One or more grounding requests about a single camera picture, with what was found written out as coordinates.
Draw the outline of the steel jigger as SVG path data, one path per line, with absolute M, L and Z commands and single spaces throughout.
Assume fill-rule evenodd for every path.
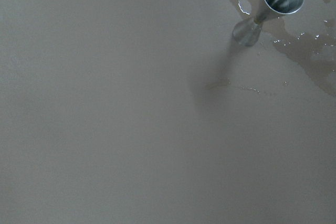
M 259 0 L 256 13 L 237 23 L 233 38 L 242 46 L 253 46 L 259 39 L 264 22 L 296 13 L 305 0 Z

